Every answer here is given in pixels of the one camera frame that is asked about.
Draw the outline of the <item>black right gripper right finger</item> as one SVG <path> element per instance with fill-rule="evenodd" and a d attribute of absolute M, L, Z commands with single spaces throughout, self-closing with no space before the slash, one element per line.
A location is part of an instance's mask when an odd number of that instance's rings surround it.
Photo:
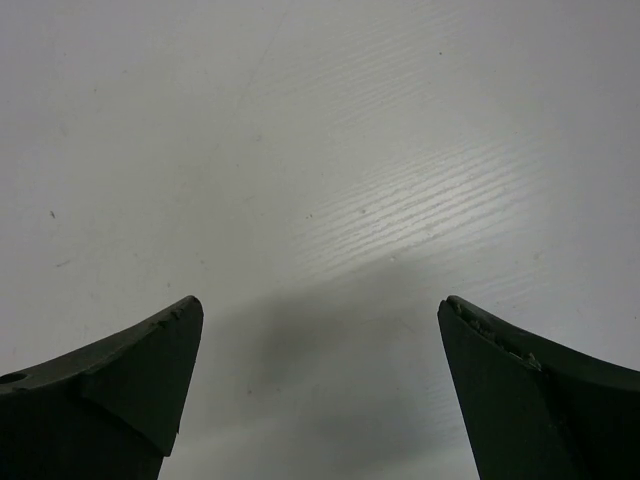
<path fill-rule="evenodd" d="M 437 317 L 480 478 L 638 478 L 638 372 L 457 296 Z"/>

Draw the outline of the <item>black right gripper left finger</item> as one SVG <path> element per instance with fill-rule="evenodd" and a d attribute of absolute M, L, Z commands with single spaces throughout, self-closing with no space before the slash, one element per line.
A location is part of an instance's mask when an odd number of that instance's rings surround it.
<path fill-rule="evenodd" d="M 4 479 L 156 479 L 179 432 L 203 328 L 187 296 L 1 377 Z"/>

